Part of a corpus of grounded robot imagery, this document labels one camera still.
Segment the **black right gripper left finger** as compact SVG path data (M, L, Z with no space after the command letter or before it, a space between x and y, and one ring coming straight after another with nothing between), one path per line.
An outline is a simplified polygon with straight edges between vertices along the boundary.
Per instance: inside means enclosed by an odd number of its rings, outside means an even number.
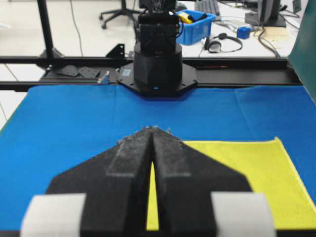
M145 231L152 132L143 129L50 182L47 194L85 193L80 234L140 235Z

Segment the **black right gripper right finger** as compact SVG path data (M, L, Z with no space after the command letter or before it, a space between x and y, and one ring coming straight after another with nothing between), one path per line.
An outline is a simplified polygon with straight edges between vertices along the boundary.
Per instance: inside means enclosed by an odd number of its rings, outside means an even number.
M215 235L211 192L250 192L245 175L153 128L159 229L164 235Z

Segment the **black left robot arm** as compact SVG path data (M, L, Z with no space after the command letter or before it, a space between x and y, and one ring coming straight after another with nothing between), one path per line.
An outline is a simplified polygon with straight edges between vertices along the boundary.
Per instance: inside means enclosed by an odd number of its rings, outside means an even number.
M133 74L141 91L174 94L183 78L184 26L173 0L142 0ZM146 229L153 130L144 129L120 144L55 176L46 193L57 205L56 235L137 237Z

